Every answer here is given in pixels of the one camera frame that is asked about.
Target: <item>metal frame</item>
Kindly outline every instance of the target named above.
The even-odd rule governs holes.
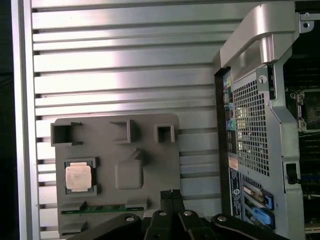
[[[294,2],[262,4],[245,17],[213,59],[216,86],[222,81],[221,72],[225,74],[223,69],[230,68],[233,90],[256,80],[256,71],[273,63],[274,79],[269,81],[273,81],[276,98],[269,98],[268,89],[259,90],[264,93],[267,131],[271,129],[274,133],[271,134],[273,140],[270,133],[267,137],[269,159],[272,159],[269,161],[270,177],[242,165],[239,165],[239,172],[261,183],[267,191],[275,189],[273,194],[279,204],[275,209],[276,224],[278,222],[279,226],[276,232],[293,240],[303,239],[305,231],[301,186],[289,184],[286,178],[286,164],[296,164],[298,176],[300,169],[297,122],[286,109],[283,65],[291,56],[291,45],[302,32],[300,15],[295,12]],[[219,111],[217,114],[219,120],[223,114]],[[222,171],[221,175],[228,175],[225,169],[225,172]],[[281,184],[276,187],[274,179],[284,179],[284,187]]]
[[[31,1],[11,1],[20,239],[40,239]]]

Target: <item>screw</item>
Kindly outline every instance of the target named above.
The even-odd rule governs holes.
[[[267,82],[267,77],[265,76],[265,75],[260,75],[259,76],[259,82],[261,83],[261,84],[265,84],[266,82]]]
[[[185,212],[183,213],[183,215],[185,215],[185,216],[191,216],[191,215],[192,215],[192,212],[190,212],[190,211],[185,211]]]
[[[227,221],[227,218],[225,216],[218,216],[218,221],[225,222],[225,221]]]
[[[135,220],[135,218],[129,216],[129,217],[127,217],[125,220],[126,220],[127,222],[132,222],[133,220]]]

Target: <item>blue tab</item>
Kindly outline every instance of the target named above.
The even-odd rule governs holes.
[[[269,210],[273,210],[274,209],[274,198],[272,196],[265,195],[264,196],[264,201],[265,201],[265,206]]]
[[[271,225],[271,217],[264,211],[263,208],[253,207],[252,208],[253,217],[257,219],[260,223],[265,225]]]

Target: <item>perforated metal panel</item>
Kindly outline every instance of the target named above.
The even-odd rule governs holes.
[[[257,81],[233,91],[239,164],[269,176],[265,98]]]
[[[243,180],[247,181],[248,183],[252,184],[253,186],[262,189],[262,185],[260,183],[257,183],[256,181],[252,180],[250,177],[243,175]]]

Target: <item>metal handle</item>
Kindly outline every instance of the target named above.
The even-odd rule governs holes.
[[[241,55],[245,49],[272,34],[296,31],[295,3],[280,1],[261,4],[252,9],[220,49],[221,67]]]

